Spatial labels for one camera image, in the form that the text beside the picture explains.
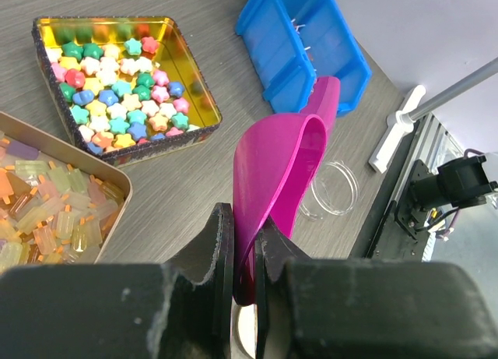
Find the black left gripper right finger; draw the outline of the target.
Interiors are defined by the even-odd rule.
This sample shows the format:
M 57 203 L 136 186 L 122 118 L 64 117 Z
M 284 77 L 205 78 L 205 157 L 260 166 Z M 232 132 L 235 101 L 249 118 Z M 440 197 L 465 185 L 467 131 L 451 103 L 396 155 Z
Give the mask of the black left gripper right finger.
M 255 243 L 255 302 L 257 306 L 257 358 L 288 358 L 293 342 L 293 313 L 289 301 L 286 264 L 308 260 L 304 251 L 268 217 Z

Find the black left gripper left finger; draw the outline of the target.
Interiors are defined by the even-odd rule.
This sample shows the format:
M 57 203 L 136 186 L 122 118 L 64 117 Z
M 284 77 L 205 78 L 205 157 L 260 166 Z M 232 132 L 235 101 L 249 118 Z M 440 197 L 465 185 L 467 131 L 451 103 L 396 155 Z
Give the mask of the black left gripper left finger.
M 229 358 L 234 218 L 215 204 L 205 226 L 169 264 L 178 271 L 170 295 L 162 358 Z

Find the clear glass jar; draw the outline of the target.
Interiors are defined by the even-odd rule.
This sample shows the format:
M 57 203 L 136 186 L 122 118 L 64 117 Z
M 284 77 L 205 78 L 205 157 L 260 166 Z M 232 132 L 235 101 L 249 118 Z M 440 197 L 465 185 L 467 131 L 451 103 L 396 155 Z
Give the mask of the clear glass jar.
M 359 185 L 352 170 L 340 160 L 324 162 L 311 182 L 299 211 L 309 220 L 344 216 L 359 198 Z

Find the magenta plastic scoop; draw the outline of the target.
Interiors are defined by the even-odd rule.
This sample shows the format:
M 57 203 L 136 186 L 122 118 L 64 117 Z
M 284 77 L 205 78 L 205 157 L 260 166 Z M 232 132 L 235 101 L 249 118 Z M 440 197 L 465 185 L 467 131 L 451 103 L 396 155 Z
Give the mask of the magenta plastic scoop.
M 341 83 L 324 76 L 298 113 L 256 121 L 240 138 L 233 157 L 235 256 L 233 297 L 254 303 L 253 247 L 267 219 L 287 238 L 299 205 L 324 158 L 338 112 Z

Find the gold tin of popsicle candies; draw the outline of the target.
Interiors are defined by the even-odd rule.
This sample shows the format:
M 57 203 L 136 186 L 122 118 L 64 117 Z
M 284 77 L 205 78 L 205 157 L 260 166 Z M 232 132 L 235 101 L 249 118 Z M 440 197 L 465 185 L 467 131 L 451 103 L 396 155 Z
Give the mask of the gold tin of popsicle candies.
M 1 271 L 94 263 L 132 185 L 118 169 L 1 114 Z

